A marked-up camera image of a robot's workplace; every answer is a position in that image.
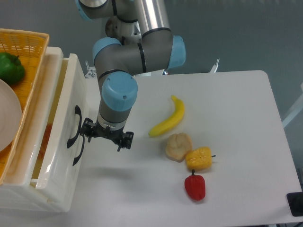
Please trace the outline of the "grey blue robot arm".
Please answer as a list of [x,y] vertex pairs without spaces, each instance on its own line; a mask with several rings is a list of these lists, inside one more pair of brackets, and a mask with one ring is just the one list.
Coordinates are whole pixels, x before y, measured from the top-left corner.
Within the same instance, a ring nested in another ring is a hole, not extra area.
[[131,42],[121,33],[95,42],[92,55],[101,100],[96,121],[86,118],[78,127],[83,142],[102,137],[129,149],[134,134],[124,132],[124,126],[137,98],[134,75],[183,65],[184,41],[172,34],[162,0],[78,0],[76,5],[86,20],[117,18],[138,26]]

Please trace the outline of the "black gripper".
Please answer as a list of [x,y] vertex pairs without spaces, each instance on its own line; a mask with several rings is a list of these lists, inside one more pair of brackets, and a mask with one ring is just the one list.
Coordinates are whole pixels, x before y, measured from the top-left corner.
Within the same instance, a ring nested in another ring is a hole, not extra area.
[[118,130],[111,130],[109,126],[105,128],[99,124],[94,123],[90,118],[85,118],[80,128],[80,135],[88,139],[88,143],[92,138],[102,137],[114,142],[117,146],[117,152],[121,149],[130,149],[134,138],[134,133],[131,131],[123,132],[124,127]]

